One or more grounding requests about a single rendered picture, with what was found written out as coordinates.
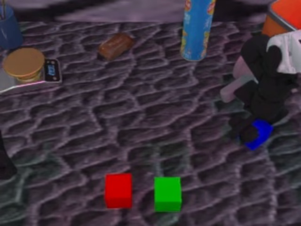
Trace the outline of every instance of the cube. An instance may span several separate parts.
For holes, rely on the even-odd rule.
[[[132,207],[132,175],[130,173],[108,174],[105,176],[104,200],[109,209]]]
[[[155,178],[155,211],[180,212],[182,189],[180,177]]]

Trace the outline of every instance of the orange box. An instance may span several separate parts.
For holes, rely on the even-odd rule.
[[[262,34],[270,37],[301,29],[301,0],[276,0],[269,11]]]

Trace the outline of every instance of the scale control panel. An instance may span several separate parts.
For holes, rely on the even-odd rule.
[[[45,60],[44,79],[47,82],[62,82],[61,68],[58,60]]]

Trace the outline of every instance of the green cube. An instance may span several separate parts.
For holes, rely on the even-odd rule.
[[[155,178],[155,211],[180,212],[182,189],[180,177]]]

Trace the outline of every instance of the blue cup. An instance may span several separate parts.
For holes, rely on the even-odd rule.
[[[3,18],[3,8],[0,6],[0,15]],[[5,6],[5,19],[0,20],[0,47],[15,49],[23,44],[23,36],[10,6]]]

